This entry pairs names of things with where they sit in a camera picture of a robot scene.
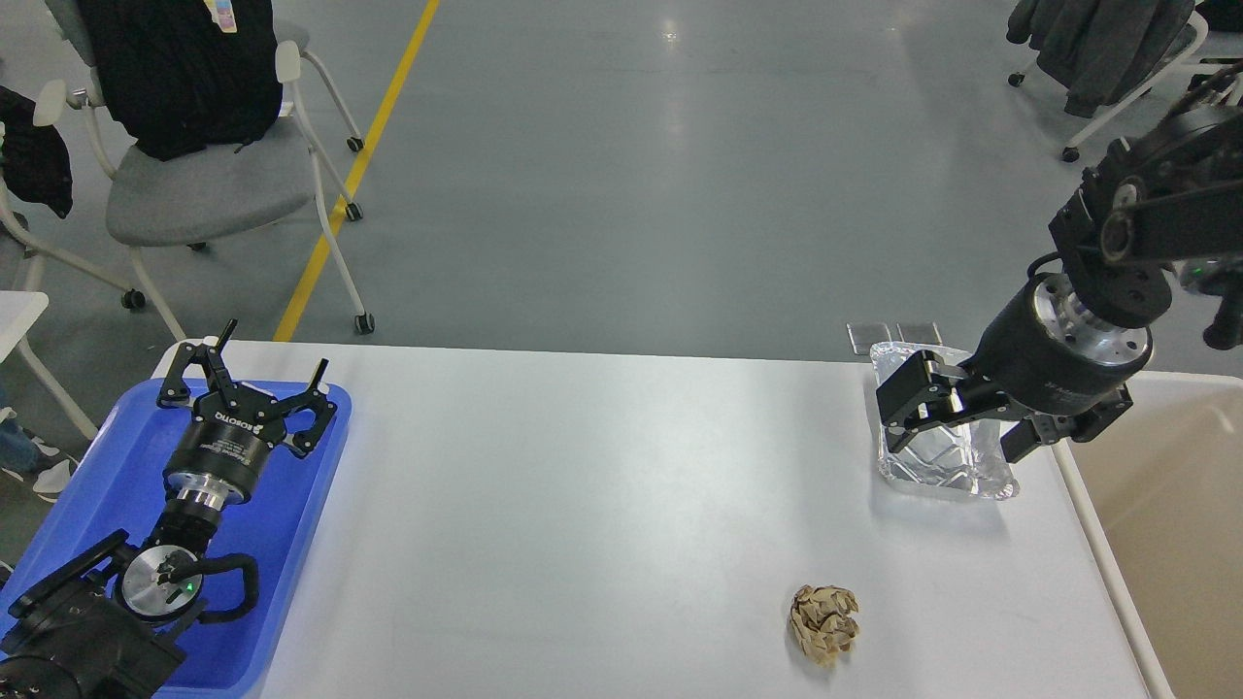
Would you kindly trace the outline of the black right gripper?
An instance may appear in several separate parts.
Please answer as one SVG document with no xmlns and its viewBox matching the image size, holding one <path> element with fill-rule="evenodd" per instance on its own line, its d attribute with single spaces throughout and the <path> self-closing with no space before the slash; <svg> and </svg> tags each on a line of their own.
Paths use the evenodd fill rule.
<svg viewBox="0 0 1243 699">
<path fill-rule="evenodd" d="M 1151 354 L 1149 328 L 1109 323 L 1068 275 L 1038 274 L 960 366 L 916 350 L 878 386 L 884 447 L 897 454 L 929 430 L 981 419 L 1014 423 L 1001 437 L 1008 464 L 1062 439 L 1093 442 L 1132 407 L 1127 381 Z"/>
</svg>

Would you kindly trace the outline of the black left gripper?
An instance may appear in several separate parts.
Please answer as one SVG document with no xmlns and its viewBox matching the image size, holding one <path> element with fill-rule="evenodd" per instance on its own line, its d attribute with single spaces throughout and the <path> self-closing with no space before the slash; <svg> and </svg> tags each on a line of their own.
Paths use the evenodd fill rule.
<svg viewBox="0 0 1243 699">
<path fill-rule="evenodd" d="M 281 444 L 297 459 L 306 459 L 319 447 L 338 410 L 322 386 L 327 358 L 319 359 L 302 392 L 277 399 L 257 386 L 244 383 L 241 396 L 235 398 L 237 384 L 222 363 L 222 350 L 236 326 L 237 318 L 230 318 L 218 340 L 204 338 L 198 345 L 181 341 L 174 350 L 157 405 L 188 407 L 190 422 L 162 473 L 168 500 L 205 506 L 249 502 L 275 448 Z M 184 381 L 184 372 L 191 364 L 203 369 L 208 389 L 195 398 Z M 292 432 L 286 423 L 301 413 L 311 413 L 314 420 Z"/>
</svg>

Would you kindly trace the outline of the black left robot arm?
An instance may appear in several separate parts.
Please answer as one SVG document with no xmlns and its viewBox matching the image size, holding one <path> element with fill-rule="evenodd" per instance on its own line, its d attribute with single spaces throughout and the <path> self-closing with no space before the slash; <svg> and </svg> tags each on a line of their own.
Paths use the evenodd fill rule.
<svg viewBox="0 0 1243 699">
<path fill-rule="evenodd" d="M 186 660 L 191 626 L 244 618 L 261 598 L 252 553 L 210 556 L 229 506 L 249 502 L 272 451 L 303 459 L 337 413 L 319 359 L 296 394 L 234 381 L 222 347 L 184 342 L 157 397 L 186 409 L 164 466 L 165 501 L 150 535 L 116 530 L 17 595 L 2 637 L 5 698 L 150 698 Z"/>
</svg>

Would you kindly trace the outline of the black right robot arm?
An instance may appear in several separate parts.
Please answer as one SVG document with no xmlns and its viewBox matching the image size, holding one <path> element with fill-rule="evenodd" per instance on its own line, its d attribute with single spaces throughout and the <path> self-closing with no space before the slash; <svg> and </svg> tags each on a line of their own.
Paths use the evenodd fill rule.
<svg viewBox="0 0 1243 699">
<path fill-rule="evenodd" d="M 1009 420 L 1008 463 L 1044 444 L 1093 442 L 1132 405 L 1127 381 L 1154 357 L 1172 302 L 1166 274 L 1216 296 L 1212 350 L 1241 345 L 1241 107 L 1207 106 L 1234 83 L 1226 65 L 1137 139 L 1110 143 L 1052 218 L 1059 272 L 1028 279 L 958 364 L 915 350 L 876 389 L 884 447 L 975 420 Z"/>
</svg>

